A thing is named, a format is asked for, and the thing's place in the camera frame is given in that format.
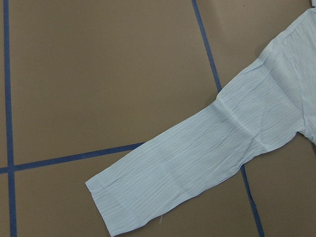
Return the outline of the light blue button-up shirt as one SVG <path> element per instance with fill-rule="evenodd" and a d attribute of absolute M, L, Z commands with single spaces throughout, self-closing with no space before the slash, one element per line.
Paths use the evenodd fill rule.
<path fill-rule="evenodd" d="M 301 133 L 316 140 L 316 10 L 310 8 L 215 101 L 90 178 L 111 236 L 132 231 Z"/>

